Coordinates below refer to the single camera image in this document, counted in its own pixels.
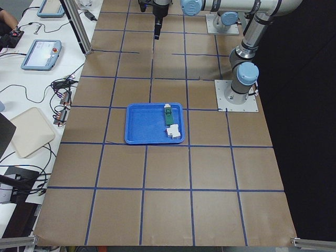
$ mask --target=plastic tray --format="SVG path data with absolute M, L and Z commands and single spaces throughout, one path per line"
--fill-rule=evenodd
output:
M 173 139 L 167 135 L 164 121 L 165 103 L 133 103 L 126 110 L 125 142 L 128 144 L 164 144 L 184 141 L 183 110 L 179 103 L 168 103 L 178 124 L 181 136 Z

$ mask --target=robotic arm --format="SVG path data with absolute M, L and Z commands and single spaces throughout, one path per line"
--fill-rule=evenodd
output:
M 153 14 L 155 16 L 154 38 L 160 37 L 163 18 L 168 15 L 169 5 L 172 0 L 138 0 L 141 12 L 145 12 L 147 5 L 153 6 Z
M 294 11 L 302 0 L 181 0 L 185 15 L 194 16 L 200 11 L 244 12 L 254 14 L 253 20 L 244 34 L 244 39 L 230 54 L 230 64 L 234 79 L 224 96 L 233 104 L 243 104 L 250 87 L 256 82 L 259 70 L 251 62 L 259 42 L 275 16 L 283 16 Z

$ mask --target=cable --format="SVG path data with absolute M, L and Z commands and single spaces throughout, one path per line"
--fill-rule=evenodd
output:
M 11 165 L 11 166 L 14 166 L 14 167 L 17 167 L 17 166 L 30 166 L 30 167 L 36 167 L 36 168 L 40 169 L 41 171 L 40 171 L 39 175 L 38 175 L 37 177 L 34 177 L 34 178 L 31 178 L 31 179 L 27 180 L 26 183 L 29 182 L 29 181 L 32 181 L 32 180 L 42 181 L 42 183 L 39 184 L 39 185 L 37 186 L 37 188 L 35 188 L 35 189 L 31 189 L 31 190 L 18 190 L 18 189 L 15 189 L 15 190 L 13 190 L 13 191 L 17 192 L 18 194 L 28 194 L 28 195 L 39 193 L 39 196 L 41 196 L 41 195 L 43 195 L 43 194 L 46 193 L 46 189 L 43 188 L 43 186 L 45 186 L 45 185 L 47 184 L 47 182 L 48 182 L 47 175 L 50 175 L 50 173 L 46 173 L 46 172 L 45 172 L 45 169 L 46 169 L 46 168 L 48 167 L 48 165 L 50 164 L 52 154 L 53 154 L 55 157 L 56 157 L 56 155 L 55 155 L 55 153 L 52 151 L 50 143 L 48 143 L 48 147 L 46 147 L 46 146 L 43 146 L 43 147 L 49 150 L 49 159 L 48 159 L 46 165 L 44 166 L 44 168 L 41 168 L 41 167 L 36 166 L 36 165 Z M 6 157 L 4 157 L 4 158 L 0 161 L 0 163 L 1 163 L 4 159 L 6 159 L 7 157 L 9 157 L 10 155 L 12 155 L 12 154 L 14 154 L 14 153 L 15 153 L 15 152 L 12 152 L 11 154 L 9 154 L 9 155 L 7 155 Z M 44 176 L 44 179 L 37 179 L 37 178 L 40 177 L 40 176 Z
M 5 156 L 3 159 L 0 160 L 0 163 L 2 163 L 2 161 L 4 161 L 6 158 L 13 155 L 14 153 L 15 153 L 15 151 L 13 151 L 11 154 L 8 154 L 7 156 Z
M 50 85 L 48 85 L 48 86 L 45 88 L 42 100 L 40 100 L 40 101 L 33 101 L 33 100 L 30 100 L 30 99 L 28 98 L 28 95 L 27 95 L 27 88 L 26 88 L 25 86 L 22 86 L 22 85 L 11 84 L 11 85 L 5 87 L 4 89 L 0 90 L 0 93 L 2 93 L 2 92 L 5 91 L 7 88 L 12 87 L 12 86 L 14 86 L 14 87 L 23 87 L 23 88 L 25 89 L 26 99 L 27 99 L 28 101 L 31 101 L 31 102 L 33 102 L 33 103 L 37 103 L 37 104 L 42 103 L 42 102 L 44 101 L 44 99 L 45 99 L 45 97 L 46 97 L 46 91 L 47 91 L 47 88 L 50 87 Z
M 5 56 L 5 55 L 13 55 L 13 54 L 15 54 L 15 55 L 23 55 L 23 56 L 27 55 L 27 54 L 20 54 L 18 52 L 17 53 L 16 52 L 12 52 L 12 53 L 10 52 L 10 53 L 7 53 L 7 54 L 1 54 L 0 57 Z
M 26 13 L 27 10 L 33 9 L 33 8 L 40 8 L 40 7 L 39 6 L 35 6 L 35 7 L 29 7 L 29 8 L 24 9 L 24 11 L 22 12 L 21 17 L 23 17 L 23 15 Z
M 65 25 L 67 25 L 67 24 L 70 24 L 70 22 L 67 22 L 67 23 L 65 23 L 65 24 L 62 24 L 62 25 L 61 25 L 60 27 L 58 27 L 56 30 L 50 30 L 50 31 L 46 31 L 46 25 L 45 25 L 45 24 L 42 24 L 42 23 L 40 23 L 40 22 L 30 22 L 30 23 L 28 23 L 28 24 L 26 24 L 26 25 L 21 25 L 21 26 L 19 26 L 18 29 L 21 30 L 22 27 L 24 27 L 24 26 L 28 26 L 28 25 L 32 25 L 32 24 L 39 24 L 39 25 L 42 25 L 42 26 L 43 26 L 43 31 L 44 31 L 45 33 L 53 33 L 53 32 L 57 32 L 58 30 L 61 30 L 61 28 L 62 28 L 63 26 L 65 26 Z
M 47 150 L 49 150 L 49 151 L 51 151 L 52 152 L 52 154 L 56 157 L 56 154 L 51 150 L 51 149 L 49 149 L 48 147 L 45 147 L 45 146 L 42 146 L 43 148 L 46 148 Z
M 84 65 L 81 64 L 75 71 L 73 71 L 71 74 L 69 74 L 68 76 L 65 76 L 64 78 L 61 79 L 56 79 L 54 81 L 51 82 L 50 86 L 54 91 L 53 96 L 51 96 L 50 101 L 49 101 L 49 106 L 52 110 L 52 112 L 54 113 L 52 116 L 52 118 L 54 119 L 54 124 L 57 124 L 58 127 L 63 127 L 66 124 L 66 120 L 60 120 L 61 116 L 64 116 L 66 118 L 66 114 L 62 114 L 62 111 L 66 110 L 69 111 L 70 110 L 70 106 L 72 105 L 72 100 L 71 100 L 71 87 L 75 87 L 73 86 L 73 84 L 78 83 L 78 81 L 76 80 L 72 80 L 70 79 L 70 77 L 77 72 L 82 66 Z M 53 107 L 51 105 L 51 102 L 53 100 L 53 98 L 55 96 L 57 96 L 58 98 L 62 98 L 63 95 L 65 95 L 67 93 L 67 95 L 69 96 L 69 100 L 67 100 L 67 103 L 61 105 L 56 105 L 55 107 Z
M 9 46 L 7 45 L 6 50 L 3 53 L 1 53 L 0 55 L 7 53 L 8 52 L 8 47 Z

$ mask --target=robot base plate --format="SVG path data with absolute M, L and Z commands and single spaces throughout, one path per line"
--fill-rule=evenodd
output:
M 228 35 L 228 36 L 239 36 L 239 30 L 237 25 L 231 25 L 228 30 L 224 31 L 218 31 L 214 25 L 213 21 L 217 14 L 206 14 L 205 19 L 206 19 L 206 27 L 208 29 L 209 34 L 219 34 L 219 35 Z
M 231 80 L 215 80 L 218 111 L 225 112 L 259 112 L 255 96 L 249 96 L 245 103 L 235 105 L 230 103 L 224 97 L 224 90 L 231 85 Z

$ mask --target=tablet screen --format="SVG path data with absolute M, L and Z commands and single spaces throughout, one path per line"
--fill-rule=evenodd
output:
M 41 13 L 58 13 L 61 7 L 59 0 L 47 0 Z
M 55 41 L 37 41 L 33 50 L 30 52 L 26 66 L 28 67 L 44 67 L 47 65 L 51 52 L 55 47 Z

